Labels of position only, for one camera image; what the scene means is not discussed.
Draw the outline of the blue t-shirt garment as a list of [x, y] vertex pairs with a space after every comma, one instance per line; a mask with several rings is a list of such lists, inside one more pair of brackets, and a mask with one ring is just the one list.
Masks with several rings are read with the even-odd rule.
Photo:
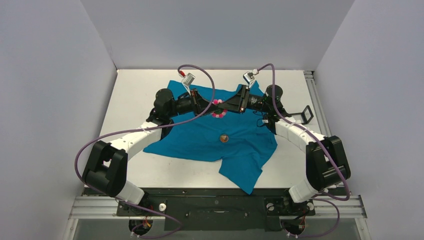
[[[250, 109], [243, 114], [227, 112], [223, 118], [211, 114], [193, 118], [191, 112], [173, 117], [179, 125], [143, 152], [203, 162], [220, 160], [219, 173], [251, 194], [278, 146], [274, 134], [258, 126], [259, 115]], [[229, 136], [228, 142], [220, 141], [222, 134]]]

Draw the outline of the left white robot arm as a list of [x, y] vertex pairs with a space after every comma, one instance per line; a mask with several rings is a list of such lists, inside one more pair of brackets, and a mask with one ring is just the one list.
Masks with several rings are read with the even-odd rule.
[[218, 110], [219, 103], [216, 99], [206, 100], [197, 89], [178, 98], [170, 89], [159, 90], [149, 117], [135, 132], [110, 142], [99, 140], [93, 145], [82, 181], [109, 197], [128, 202], [136, 215], [145, 214], [149, 201], [141, 188], [127, 180], [128, 161], [150, 144], [164, 139], [175, 125], [173, 117], [190, 112], [196, 117], [207, 115]]

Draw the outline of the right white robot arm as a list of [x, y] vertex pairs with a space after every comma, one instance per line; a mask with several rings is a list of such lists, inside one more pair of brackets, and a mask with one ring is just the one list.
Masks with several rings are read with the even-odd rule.
[[269, 85], [262, 96], [251, 94], [250, 88], [242, 85], [228, 100], [214, 100], [212, 103], [217, 109], [228, 112], [241, 114], [253, 110], [262, 113], [268, 130], [305, 154], [305, 177], [292, 186], [288, 190], [289, 195], [282, 199], [283, 209], [294, 214], [302, 207], [302, 202], [346, 181], [351, 176], [351, 170], [341, 139], [335, 135], [316, 133], [297, 123], [292, 114], [284, 109], [282, 96], [283, 89], [278, 85]]

